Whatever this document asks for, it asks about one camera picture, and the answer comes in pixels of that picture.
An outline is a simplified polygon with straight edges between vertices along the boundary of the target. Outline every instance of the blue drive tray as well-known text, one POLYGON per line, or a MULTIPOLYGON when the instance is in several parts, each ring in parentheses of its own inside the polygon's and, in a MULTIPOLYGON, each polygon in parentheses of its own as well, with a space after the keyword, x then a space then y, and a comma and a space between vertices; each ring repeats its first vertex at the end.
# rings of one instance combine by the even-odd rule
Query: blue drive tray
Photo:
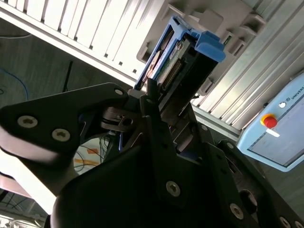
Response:
POLYGON ((242 153, 287 172, 304 160, 304 73, 292 80, 247 127, 237 147, 242 153), (276 137, 266 132, 261 119, 272 114, 276 137))
POLYGON ((220 43, 220 38, 214 35, 209 31, 200 32, 193 29, 190 25, 188 25, 181 17, 172 17, 169 20, 169 23, 162 34, 160 40, 158 41, 154 51, 152 52, 141 76, 137 80, 134 88, 137 90, 141 90, 142 80, 151 64, 156 52, 161 49, 162 41, 166 38, 169 30, 173 30, 173 35, 171 40, 169 41, 167 47, 165 48, 163 54, 161 55, 157 65, 154 68, 153 74, 151 78, 156 80, 157 76, 160 72, 161 67, 165 63, 166 59, 169 58, 170 53, 173 51, 176 43, 180 41, 185 34, 189 34, 190 36, 196 39, 195 50, 200 52, 201 54, 213 59, 216 62, 221 62, 224 60, 225 53, 224 45, 220 43))

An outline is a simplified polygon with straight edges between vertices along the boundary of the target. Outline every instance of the robotic arm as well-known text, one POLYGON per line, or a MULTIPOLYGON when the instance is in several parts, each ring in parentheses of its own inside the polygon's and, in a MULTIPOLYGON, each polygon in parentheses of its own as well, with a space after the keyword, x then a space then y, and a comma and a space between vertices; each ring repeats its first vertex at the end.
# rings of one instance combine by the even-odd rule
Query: robotic arm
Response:
POLYGON ((147 88, 108 83, 2 108, 0 171, 51 214, 52 228, 303 227, 233 142, 215 145, 187 103, 168 126, 156 82, 147 88), (119 154, 77 176, 78 146, 109 130, 119 154))

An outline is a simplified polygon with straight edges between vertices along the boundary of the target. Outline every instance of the black plastic part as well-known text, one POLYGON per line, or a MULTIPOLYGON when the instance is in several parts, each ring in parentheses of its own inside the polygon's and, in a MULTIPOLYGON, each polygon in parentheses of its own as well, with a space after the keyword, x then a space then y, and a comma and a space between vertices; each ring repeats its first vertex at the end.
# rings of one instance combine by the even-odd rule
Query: black plastic part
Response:
POLYGON ((8 153, 43 164, 69 163, 80 144, 105 133, 100 128, 104 108, 121 107, 127 99, 121 87, 106 83, 6 106, 0 109, 0 146, 8 153), (19 126, 17 120, 24 115, 35 117, 37 126, 19 126), (52 132, 58 128, 69 131, 70 140, 54 140, 52 132))
POLYGON ((188 181, 187 204, 159 200, 148 151, 145 145, 132 148, 71 181, 56 200, 52 228, 231 227, 212 175, 196 162, 176 160, 188 181))
POLYGON ((237 167, 237 172, 233 174, 238 191, 248 190, 257 202, 257 218, 262 228, 284 227, 280 217, 287 221, 294 222, 302 220, 290 208, 290 206, 273 189, 270 183, 263 178, 258 170, 248 161, 248 159, 234 145, 231 149, 227 145, 233 142, 222 140, 218 147, 225 152, 228 160, 237 167))

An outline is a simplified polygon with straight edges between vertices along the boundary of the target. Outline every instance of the gray wall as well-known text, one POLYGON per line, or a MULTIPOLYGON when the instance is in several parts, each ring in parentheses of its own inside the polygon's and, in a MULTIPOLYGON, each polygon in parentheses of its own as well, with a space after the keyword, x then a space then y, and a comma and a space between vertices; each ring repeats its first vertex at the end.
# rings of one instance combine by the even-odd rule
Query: gray wall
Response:
MULTIPOLYGON (((27 32, 0 19, 0 36, 25 34, 27 32)), ((74 63, 68 83, 69 90, 106 82, 129 88, 125 83, 35 36, 22 39, 0 38, 0 68, 25 83, 30 99, 60 93, 70 60, 74 63)), ((3 71, 0 71, 0 89, 4 92, 0 95, 0 107, 25 101, 20 82, 3 71)))

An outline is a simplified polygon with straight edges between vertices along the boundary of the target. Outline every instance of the wire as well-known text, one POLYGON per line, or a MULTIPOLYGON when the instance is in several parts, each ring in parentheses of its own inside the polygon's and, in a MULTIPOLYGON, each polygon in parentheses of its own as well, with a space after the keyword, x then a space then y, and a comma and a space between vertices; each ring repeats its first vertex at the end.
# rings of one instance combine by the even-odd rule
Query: wire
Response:
POLYGON ((28 198, 25 198, 23 200, 21 200, 19 203, 17 203, 14 207, 12 207, 12 209, 16 208, 19 204, 23 203, 24 201, 26 201, 28 198))
POLYGON ((9 203, 11 202, 11 200, 13 199, 14 196, 15 196, 15 194, 12 194, 12 196, 11 196, 10 200, 8 201, 6 207, 9 205, 9 203))
POLYGON ((101 157, 102 159, 104 159, 104 158, 101 156, 101 154, 99 154, 98 152, 96 152, 96 151, 92 150, 91 148, 88 148, 88 147, 83 146, 83 145, 80 145, 80 147, 86 148, 86 149, 88 149, 88 150, 92 151, 94 154, 97 154, 97 155, 98 155, 99 157, 101 157))
POLYGON ((74 168, 78 168, 78 167, 80 167, 80 166, 86 166, 86 165, 92 165, 92 166, 94 166, 94 167, 96 167, 97 165, 93 165, 93 164, 82 164, 82 165, 77 165, 77 166, 74 166, 74 168))
POLYGON ((0 39, 22 39, 22 38, 27 38, 30 37, 32 34, 27 34, 24 36, 0 36, 0 39))
POLYGON ((8 206, 8 205, 10 205, 10 206, 12 206, 12 207, 14 207, 14 204, 12 204, 12 203, 8 203, 8 202, 0 202, 0 203, 5 203, 6 205, 6 207, 8 206))
POLYGON ((82 160, 82 168, 80 169, 80 170, 78 170, 77 172, 80 172, 81 170, 83 170, 84 169, 84 167, 85 167, 85 160, 84 160, 84 158, 81 156, 81 154, 78 152, 78 151, 76 151, 76 153, 79 155, 79 157, 81 158, 81 160, 82 160))
POLYGON ((26 94, 26 100, 28 101, 29 100, 28 99, 29 98, 29 93, 28 93, 28 89, 25 86, 25 84, 17 76, 14 76, 10 72, 6 71, 5 69, 0 68, 0 71, 3 71, 4 73, 8 74, 9 76, 12 76, 14 79, 16 79, 17 81, 19 81, 22 84, 22 86, 24 88, 24 91, 25 91, 25 94, 26 94))

